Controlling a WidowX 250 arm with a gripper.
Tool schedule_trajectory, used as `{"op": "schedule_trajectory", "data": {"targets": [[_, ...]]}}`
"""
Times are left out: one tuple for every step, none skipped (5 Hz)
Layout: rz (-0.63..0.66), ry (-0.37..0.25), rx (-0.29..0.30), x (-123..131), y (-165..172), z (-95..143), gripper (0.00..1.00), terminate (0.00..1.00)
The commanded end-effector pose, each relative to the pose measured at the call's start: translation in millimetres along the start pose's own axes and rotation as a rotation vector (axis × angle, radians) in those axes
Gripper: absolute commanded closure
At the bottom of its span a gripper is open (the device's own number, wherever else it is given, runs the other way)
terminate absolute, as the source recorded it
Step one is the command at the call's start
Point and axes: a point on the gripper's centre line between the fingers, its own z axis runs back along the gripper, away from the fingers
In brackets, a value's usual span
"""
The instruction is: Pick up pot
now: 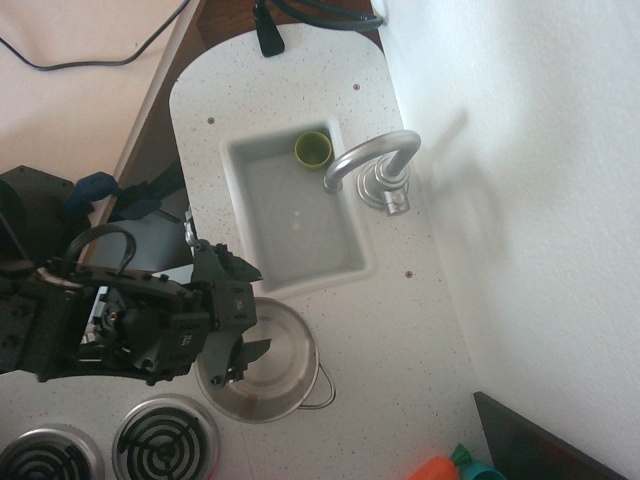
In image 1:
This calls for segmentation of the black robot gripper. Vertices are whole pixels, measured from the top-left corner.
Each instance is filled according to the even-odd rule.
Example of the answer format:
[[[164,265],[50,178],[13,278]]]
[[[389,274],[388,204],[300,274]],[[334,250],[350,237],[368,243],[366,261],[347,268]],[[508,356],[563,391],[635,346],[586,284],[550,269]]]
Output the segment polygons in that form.
[[[206,386],[243,380],[249,364],[271,346],[269,338],[243,339],[257,322],[252,284],[262,274],[226,244],[200,240],[193,250],[186,284],[124,269],[42,271],[73,308],[40,381],[110,376],[153,386],[187,374],[197,357]]]

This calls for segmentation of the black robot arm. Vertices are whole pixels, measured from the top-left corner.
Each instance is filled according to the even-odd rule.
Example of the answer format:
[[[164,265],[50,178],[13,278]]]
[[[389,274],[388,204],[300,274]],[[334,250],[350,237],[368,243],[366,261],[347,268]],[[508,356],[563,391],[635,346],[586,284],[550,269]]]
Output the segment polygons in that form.
[[[188,373],[206,353],[215,387],[241,380],[270,346],[243,338],[257,322],[252,285],[260,272],[204,240],[194,243],[187,283],[135,271],[132,235],[117,267],[81,264],[86,246],[119,232],[88,221],[93,203],[117,192],[102,172],[77,182],[26,166],[2,174],[2,372],[153,385]]]

